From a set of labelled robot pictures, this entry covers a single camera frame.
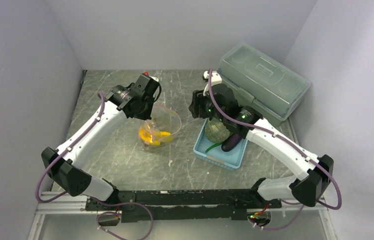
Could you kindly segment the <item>netted green melon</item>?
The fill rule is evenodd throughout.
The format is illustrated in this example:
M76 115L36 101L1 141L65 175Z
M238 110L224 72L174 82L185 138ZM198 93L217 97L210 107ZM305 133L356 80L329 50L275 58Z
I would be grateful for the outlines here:
M216 118L206 121L204 126L204 136L212 143L218 144L231 136L231 132L224 124Z

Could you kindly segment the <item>clear zip top bag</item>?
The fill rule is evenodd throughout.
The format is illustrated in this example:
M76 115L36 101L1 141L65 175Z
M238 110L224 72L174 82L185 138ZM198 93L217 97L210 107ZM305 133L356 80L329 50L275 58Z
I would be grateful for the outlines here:
M174 141L182 128L182 121L179 114L171 108L164 105L156 105L151 112L151 119L145 120L139 128L144 128L151 134L156 131L170 132ZM139 141L147 148L160 148L173 142L161 142L160 145L154 146L146 145L140 139Z

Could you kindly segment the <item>yellow banana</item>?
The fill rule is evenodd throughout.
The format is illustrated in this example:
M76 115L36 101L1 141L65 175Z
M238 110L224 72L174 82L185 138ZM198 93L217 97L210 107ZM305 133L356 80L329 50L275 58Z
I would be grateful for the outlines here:
M159 141L158 136L152 135L146 129L140 127L138 130L139 139L146 145L150 146L159 146L161 142Z
M156 131L152 135L152 139L158 142L170 142L173 141L173 137L170 132L167 131Z

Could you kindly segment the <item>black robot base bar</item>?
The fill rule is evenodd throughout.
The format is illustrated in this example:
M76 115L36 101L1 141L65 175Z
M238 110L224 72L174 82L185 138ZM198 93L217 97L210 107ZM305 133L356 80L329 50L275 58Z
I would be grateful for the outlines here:
M245 220L253 211L281 208L279 200L266 201L249 189L122 190L124 205L109 207L88 199L90 212L119 210L123 223L154 220Z

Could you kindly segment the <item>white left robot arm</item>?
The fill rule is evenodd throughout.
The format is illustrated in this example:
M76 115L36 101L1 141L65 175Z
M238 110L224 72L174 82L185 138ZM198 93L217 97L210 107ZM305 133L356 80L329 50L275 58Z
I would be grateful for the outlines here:
M83 170L93 150L128 119L149 120L162 86L154 76L142 73L128 86L117 85L108 94L98 93L100 105L87 122L57 148L41 153L44 176L50 177L64 193L72 197L85 195L98 200L106 210L114 209L119 190L111 182Z

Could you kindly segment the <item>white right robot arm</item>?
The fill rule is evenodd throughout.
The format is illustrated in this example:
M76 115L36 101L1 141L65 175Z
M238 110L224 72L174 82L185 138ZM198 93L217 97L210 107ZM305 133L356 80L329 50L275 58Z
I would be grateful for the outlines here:
M250 106L241 106L225 84L210 90L195 90L188 107L192 117L219 120L231 133L254 143L273 155L292 173L292 177L259 179L252 187L250 201L257 208L274 199L295 199L314 207L327 189L334 161L317 156L287 138Z

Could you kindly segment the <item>green chili pepper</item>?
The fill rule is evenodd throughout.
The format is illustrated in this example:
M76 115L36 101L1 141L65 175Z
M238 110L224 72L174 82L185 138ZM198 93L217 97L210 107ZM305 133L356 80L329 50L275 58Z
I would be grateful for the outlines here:
M220 146L221 144L222 144L222 143L219 142L219 143L215 143L215 144L209 146L209 147L205 150L205 153L207 153L207 152L209 152L210 150L212 150L212 149L214 149L214 148Z

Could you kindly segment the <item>purple eggplant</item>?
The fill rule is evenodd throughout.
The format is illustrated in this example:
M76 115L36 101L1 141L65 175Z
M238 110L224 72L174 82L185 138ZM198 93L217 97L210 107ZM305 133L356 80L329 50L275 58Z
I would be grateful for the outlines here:
M222 142L221 150L224 152L230 152L237 144L242 140L238 134L232 134L225 141Z

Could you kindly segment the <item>light blue plastic basket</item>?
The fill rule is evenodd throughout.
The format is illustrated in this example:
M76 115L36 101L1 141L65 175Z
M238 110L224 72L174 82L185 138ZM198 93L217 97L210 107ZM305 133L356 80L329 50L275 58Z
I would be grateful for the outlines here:
M248 141L241 139L241 141L229 152L222 151L220 145L206 151L214 145L214 143L209 141L204 135L204 129L207 122L208 119L205 120L193 147L193 152L196 157L225 169L232 171L238 169L242 164Z

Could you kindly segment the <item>green storage box, clear lid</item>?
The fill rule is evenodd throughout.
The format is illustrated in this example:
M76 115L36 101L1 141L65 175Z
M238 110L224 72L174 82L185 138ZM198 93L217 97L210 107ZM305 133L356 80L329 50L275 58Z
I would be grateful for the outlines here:
M217 73L242 106L251 106L278 126L301 103L311 82L249 44L224 54Z

